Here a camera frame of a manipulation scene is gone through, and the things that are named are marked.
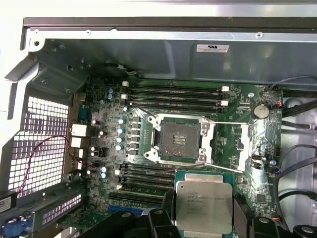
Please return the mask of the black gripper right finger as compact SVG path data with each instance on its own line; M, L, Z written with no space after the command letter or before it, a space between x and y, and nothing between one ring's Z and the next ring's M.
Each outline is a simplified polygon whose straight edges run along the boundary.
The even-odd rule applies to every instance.
M233 197L233 227L240 238L315 238L317 228L309 225L297 225L288 231L276 221L255 216L245 196Z

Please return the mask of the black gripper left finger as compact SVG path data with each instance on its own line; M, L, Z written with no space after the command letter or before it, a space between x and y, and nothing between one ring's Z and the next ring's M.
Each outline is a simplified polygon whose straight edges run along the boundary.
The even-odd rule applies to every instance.
M87 238L178 238L173 224L176 193L166 192L160 208L152 208L137 216L129 210L116 211L85 231Z

